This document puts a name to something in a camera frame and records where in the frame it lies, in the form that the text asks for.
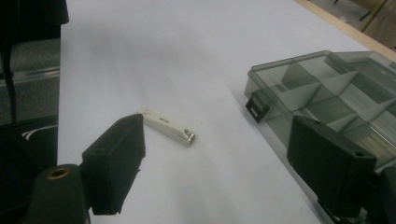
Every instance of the white nail clipper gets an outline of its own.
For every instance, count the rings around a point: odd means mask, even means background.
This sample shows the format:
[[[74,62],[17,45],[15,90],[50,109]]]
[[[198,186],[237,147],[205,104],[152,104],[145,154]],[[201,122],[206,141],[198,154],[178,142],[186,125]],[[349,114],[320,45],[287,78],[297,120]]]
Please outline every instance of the white nail clipper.
[[[145,124],[173,138],[179,143],[189,146],[195,139],[195,134],[190,132],[186,126],[166,118],[151,109],[144,107],[141,108],[137,113],[143,115]]]

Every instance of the white table surface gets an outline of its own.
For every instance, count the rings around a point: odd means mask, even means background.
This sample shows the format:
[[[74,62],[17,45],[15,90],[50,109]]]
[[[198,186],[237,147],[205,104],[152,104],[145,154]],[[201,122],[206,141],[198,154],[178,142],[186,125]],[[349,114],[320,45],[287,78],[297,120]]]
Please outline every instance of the white table surface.
[[[366,50],[290,0],[69,0],[59,163],[143,106],[186,124],[191,147],[145,127],[147,156],[120,215],[92,223],[321,223],[256,128],[252,65]]]

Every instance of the plastic organizer box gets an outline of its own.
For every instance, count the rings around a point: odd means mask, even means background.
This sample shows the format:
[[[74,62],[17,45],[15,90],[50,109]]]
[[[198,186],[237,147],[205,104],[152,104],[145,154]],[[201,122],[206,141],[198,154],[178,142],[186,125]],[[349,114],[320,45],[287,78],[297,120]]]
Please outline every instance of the plastic organizer box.
[[[396,64],[371,51],[321,51],[253,66],[247,109],[288,146],[292,117],[316,119],[377,156],[396,163]]]

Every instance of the clear plastic box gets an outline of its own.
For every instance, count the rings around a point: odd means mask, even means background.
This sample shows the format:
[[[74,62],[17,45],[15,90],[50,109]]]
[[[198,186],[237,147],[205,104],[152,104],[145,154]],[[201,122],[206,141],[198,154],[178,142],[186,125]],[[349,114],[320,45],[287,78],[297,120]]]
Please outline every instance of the clear plastic box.
[[[292,117],[319,120],[378,157],[396,163],[396,64],[371,51],[321,51],[253,66],[250,114],[288,146]]]

